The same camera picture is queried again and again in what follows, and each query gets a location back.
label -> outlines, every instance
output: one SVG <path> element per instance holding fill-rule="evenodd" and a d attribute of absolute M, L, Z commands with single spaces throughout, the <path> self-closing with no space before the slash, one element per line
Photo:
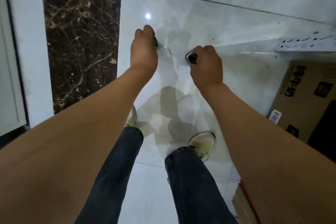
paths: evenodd
<path fill-rule="evenodd" d="M 278 124 L 278 121 L 280 120 L 280 117 L 281 117 L 281 112 L 274 109 L 271 112 L 271 115 L 269 116 L 269 120 L 274 122 L 275 124 Z"/>

pant leg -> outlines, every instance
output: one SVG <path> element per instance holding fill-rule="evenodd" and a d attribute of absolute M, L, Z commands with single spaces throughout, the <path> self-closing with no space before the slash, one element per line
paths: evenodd
<path fill-rule="evenodd" d="M 179 224 L 237 224 L 204 163 L 190 147 L 165 159 Z"/>
<path fill-rule="evenodd" d="M 105 160 L 75 224 L 117 224 L 128 179 L 144 136 L 138 128 L 124 128 Z"/>

white tile floor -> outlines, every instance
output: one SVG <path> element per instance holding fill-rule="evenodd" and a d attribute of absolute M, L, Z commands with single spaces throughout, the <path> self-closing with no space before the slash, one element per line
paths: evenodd
<path fill-rule="evenodd" d="M 335 8 L 329 3 L 322 13 L 307 10 L 301 14 L 294 11 L 293 5 L 286 11 L 279 9 L 281 2 L 232 0 L 231 4 L 326 22 L 331 19 L 326 14 Z M 212 131 L 217 137 L 206 166 L 235 214 L 231 200 L 240 176 L 211 108 L 190 77 L 186 53 L 197 45 L 214 45 L 223 60 L 223 81 L 247 104 L 267 115 L 289 60 L 299 57 L 274 53 L 277 39 L 329 30 L 330 26 L 204 0 L 122 0 L 118 76 L 129 68 L 135 30 L 145 24 L 156 32 L 159 66 L 135 102 L 137 126 L 145 140 L 130 177 L 119 223 L 177 223 L 164 158 L 202 131 Z"/>

white sneaker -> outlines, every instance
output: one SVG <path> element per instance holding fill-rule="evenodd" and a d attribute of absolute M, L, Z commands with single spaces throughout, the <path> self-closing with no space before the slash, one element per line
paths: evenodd
<path fill-rule="evenodd" d="M 194 135 L 189 140 L 189 147 L 195 150 L 201 161 L 209 159 L 209 153 L 215 145 L 216 137 L 211 132 L 202 132 Z"/>
<path fill-rule="evenodd" d="M 129 112 L 125 127 L 134 127 L 136 122 L 137 122 L 137 112 L 135 110 L 135 107 L 132 106 L 132 109 Z"/>

fist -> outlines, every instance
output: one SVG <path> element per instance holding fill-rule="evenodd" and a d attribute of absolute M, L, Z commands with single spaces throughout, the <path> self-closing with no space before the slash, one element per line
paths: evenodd
<path fill-rule="evenodd" d="M 131 45 L 131 68 L 145 69 L 152 75 L 158 67 L 158 54 L 154 45 L 154 30 L 145 25 L 143 30 L 135 31 Z"/>
<path fill-rule="evenodd" d="M 191 77 L 200 90 L 223 83 L 222 59 L 211 45 L 197 46 L 193 50 L 197 54 L 197 65 L 191 64 Z"/>

